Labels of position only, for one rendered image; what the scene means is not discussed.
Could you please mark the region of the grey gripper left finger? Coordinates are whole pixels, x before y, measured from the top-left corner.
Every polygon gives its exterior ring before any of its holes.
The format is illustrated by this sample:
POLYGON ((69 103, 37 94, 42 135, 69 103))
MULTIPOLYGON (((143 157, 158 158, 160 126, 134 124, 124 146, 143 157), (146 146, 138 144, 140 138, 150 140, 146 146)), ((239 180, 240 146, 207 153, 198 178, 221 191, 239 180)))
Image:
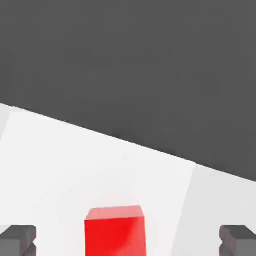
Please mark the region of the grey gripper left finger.
POLYGON ((0 256, 37 256, 34 225, 0 225, 0 256))

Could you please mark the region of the small red cube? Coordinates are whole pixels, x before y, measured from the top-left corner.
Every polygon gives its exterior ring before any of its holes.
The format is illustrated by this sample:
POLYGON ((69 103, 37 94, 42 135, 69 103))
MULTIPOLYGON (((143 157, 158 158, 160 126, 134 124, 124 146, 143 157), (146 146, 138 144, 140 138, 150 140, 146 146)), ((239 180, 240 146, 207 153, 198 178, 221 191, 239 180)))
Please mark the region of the small red cube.
POLYGON ((84 220, 85 256, 147 256, 141 206, 99 207, 84 220))

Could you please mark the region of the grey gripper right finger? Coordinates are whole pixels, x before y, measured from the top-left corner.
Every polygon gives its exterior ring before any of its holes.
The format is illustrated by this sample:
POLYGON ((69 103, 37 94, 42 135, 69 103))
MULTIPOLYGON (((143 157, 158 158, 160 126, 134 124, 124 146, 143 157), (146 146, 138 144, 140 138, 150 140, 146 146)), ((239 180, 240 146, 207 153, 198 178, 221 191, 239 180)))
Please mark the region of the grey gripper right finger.
POLYGON ((245 225, 222 225, 219 238, 219 256, 256 256, 256 234, 245 225))

